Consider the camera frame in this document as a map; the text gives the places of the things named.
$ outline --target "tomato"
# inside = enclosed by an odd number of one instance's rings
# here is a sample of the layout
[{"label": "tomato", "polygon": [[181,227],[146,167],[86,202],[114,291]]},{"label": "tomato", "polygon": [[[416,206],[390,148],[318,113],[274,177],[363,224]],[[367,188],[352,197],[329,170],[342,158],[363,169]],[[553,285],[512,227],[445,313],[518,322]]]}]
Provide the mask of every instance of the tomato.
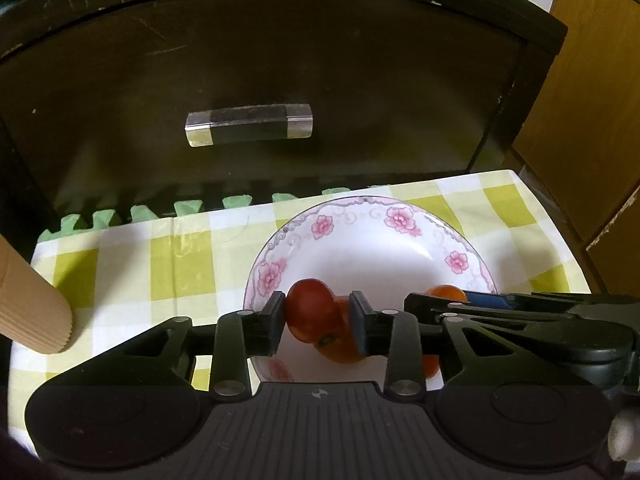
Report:
[{"label": "tomato", "polygon": [[352,364],[366,357],[358,353],[356,341],[348,325],[343,325],[325,335],[320,341],[314,343],[314,346],[324,357],[334,363]]},{"label": "tomato", "polygon": [[[466,294],[453,285],[438,285],[431,287],[425,291],[425,294],[429,296],[435,296],[436,298],[445,298],[446,300],[453,301],[466,301]],[[440,361],[437,355],[423,355],[422,356],[422,369],[424,370],[424,376],[427,379],[432,378],[438,373],[440,369]]]},{"label": "tomato", "polygon": [[429,296],[435,296],[436,298],[445,298],[446,300],[466,301],[466,294],[453,285],[433,286],[424,293]]},{"label": "tomato", "polygon": [[340,307],[340,314],[342,315],[343,325],[349,326],[349,297],[337,296],[334,302]]},{"label": "tomato", "polygon": [[285,320],[298,341],[313,343],[343,325],[334,294],[320,280],[294,283],[287,293]]},{"label": "tomato", "polygon": [[440,369],[440,361],[437,355],[423,355],[422,356],[422,369],[424,370],[424,377],[431,379]]}]

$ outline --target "dark wooden cabinet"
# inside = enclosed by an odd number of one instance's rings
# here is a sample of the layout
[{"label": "dark wooden cabinet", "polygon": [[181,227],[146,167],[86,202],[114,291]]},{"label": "dark wooden cabinet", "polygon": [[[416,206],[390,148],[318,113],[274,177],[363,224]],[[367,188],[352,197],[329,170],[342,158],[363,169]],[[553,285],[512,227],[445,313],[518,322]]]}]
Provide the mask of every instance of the dark wooden cabinet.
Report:
[{"label": "dark wooden cabinet", "polygon": [[[0,26],[36,188],[125,218],[498,168],[566,31],[525,0],[27,0]],[[188,145],[189,112],[277,103],[308,103],[312,137]]]}]

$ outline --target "table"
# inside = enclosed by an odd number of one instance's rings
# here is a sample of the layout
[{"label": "table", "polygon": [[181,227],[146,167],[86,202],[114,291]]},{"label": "table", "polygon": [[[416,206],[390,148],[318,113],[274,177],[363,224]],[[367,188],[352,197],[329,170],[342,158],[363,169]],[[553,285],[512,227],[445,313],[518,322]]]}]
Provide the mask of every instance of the table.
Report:
[{"label": "table", "polygon": [[[544,208],[509,170],[375,187],[162,218],[41,242],[31,265],[74,310],[65,351],[40,355],[14,343],[10,434],[28,449],[30,395],[47,379],[173,316],[215,323],[242,308],[251,266],[273,232],[302,210],[341,196],[407,200],[439,216],[478,250],[499,292],[589,292],[582,271]],[[210,357],[193,385],[207,389]],[[258,379],[252,371],[252,385]]]}]

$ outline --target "cardboard tube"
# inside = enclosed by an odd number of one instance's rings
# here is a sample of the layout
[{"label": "cardboard tube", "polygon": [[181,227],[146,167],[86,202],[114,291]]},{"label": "cardboard tube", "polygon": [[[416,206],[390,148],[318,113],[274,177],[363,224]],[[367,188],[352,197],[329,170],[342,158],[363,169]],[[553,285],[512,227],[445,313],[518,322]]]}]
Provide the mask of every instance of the cardboard tube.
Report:
[{"label": "cardboard tube", "polygon": [[41,354],[60,352],[71,334],[66,299],[0,236],[0,333]]}]

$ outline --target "floral plate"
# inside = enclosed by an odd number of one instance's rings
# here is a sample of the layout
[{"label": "floral plate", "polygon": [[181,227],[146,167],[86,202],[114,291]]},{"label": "floral plate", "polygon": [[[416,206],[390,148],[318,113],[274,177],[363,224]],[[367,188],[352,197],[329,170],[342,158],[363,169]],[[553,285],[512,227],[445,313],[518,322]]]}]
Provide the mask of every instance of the floral plate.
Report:
[{"label": "floral plate", "polygon": [[[313,206],[281,227],[249,274],[244,308],[260,310],[274,290],[303,278],[325,282],[336,296],[361,290],[375,310],[402,310],[410,292],[450,284],[495,292],[476,250],[451,226],[419,207],[379,196],[352,196]],[[273,358],[254,357],[262,381],[383,383],[386,358],[337,364],[285,327]]]}]

